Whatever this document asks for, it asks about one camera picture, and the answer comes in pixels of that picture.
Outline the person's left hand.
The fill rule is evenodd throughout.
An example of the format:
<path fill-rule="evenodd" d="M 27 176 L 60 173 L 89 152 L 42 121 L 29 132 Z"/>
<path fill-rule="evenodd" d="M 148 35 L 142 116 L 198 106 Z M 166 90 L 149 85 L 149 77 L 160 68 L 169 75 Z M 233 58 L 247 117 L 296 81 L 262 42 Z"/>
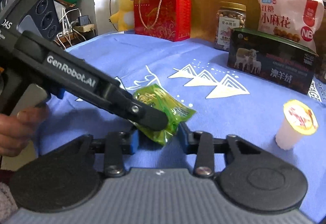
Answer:
<path fill-rule="evenodd" d="M 48 116 L 49 108 L 45 103 L 21 110 L 15 116 L 1 114 L 1 156 L 16 157 L 19 155 Z"/>

